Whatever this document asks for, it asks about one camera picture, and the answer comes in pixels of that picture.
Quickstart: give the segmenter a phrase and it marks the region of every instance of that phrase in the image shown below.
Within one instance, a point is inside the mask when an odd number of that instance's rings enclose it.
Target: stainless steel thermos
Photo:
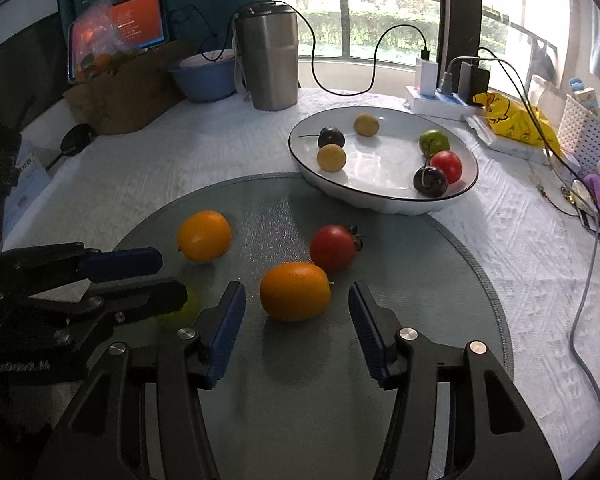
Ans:
[[[286,4],[245,6],[235,18],[238,62],[258,110],[298,102],[298,16]]]

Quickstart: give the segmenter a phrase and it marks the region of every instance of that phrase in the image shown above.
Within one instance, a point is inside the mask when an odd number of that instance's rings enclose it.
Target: white charger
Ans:
[[[415,88],[420,95],[433,97],[438,86],[438,64],[435,61],[418,58],[416,60]]]

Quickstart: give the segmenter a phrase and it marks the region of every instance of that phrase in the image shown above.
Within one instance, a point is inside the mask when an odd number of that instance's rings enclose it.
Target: red tomato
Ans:
[[[462,162],[454,152],[437,152],[431,157],[429,165],[442,171],[449,184],[457,182],[462,176]]]
[[[362,241],[356,237],[354,226],[327,225],[320,229],[311,240],[311,259],[324,272],[337,272],[347,267],[362,248]]]

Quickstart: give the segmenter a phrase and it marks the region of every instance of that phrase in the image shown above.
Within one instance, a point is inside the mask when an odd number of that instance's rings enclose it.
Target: gray round mat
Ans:
[[[204,209],[225,215],[233,240],[221,258],[196,264],[177,251],[176,233]],[[293,324],[268,319],[258,298],[260,279],[283,262],[308,261],[313,234],[331,223],[356,224],[366,239],[349,269],[330,276],[333,299],[326,311]],[[372,478],[395,393],[382,391],[368,374],[347,307],[355,280],[366,282],[403,325],[435,342],[464,347],[484,341],[513,375],[509,330],[491,283],[467,249],[429,216],[355,209],[296,174],[268,174],[184,196],[144,220],[118,248],[143,246],[162,253],[159,275],[185,283],[202,308],[214,306],[230,280],[246,286],[247,309],[227,374],[200,395],[223,480]],[[196,315],[194,308],[188,323]],[[151,319],[117,329],[113,339],[143,346],[174,337],[181,324],[182,316]],[[443,386],[438,401],[430,478],[442,476],[444,467]],[[151,458],[159,462],[155,452]]]

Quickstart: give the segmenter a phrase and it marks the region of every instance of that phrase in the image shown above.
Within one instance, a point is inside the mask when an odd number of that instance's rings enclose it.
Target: dark plum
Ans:
[[[344,135],[339,129],[332,126],[321,129],[320,136],[318,136],[318,148],[327,144],[337,144],[341,148],[344,148]]]
[[[413,187],[424,196],[439,198],[446,192],[448,182],[439,168],[423,166],[413,175]]]

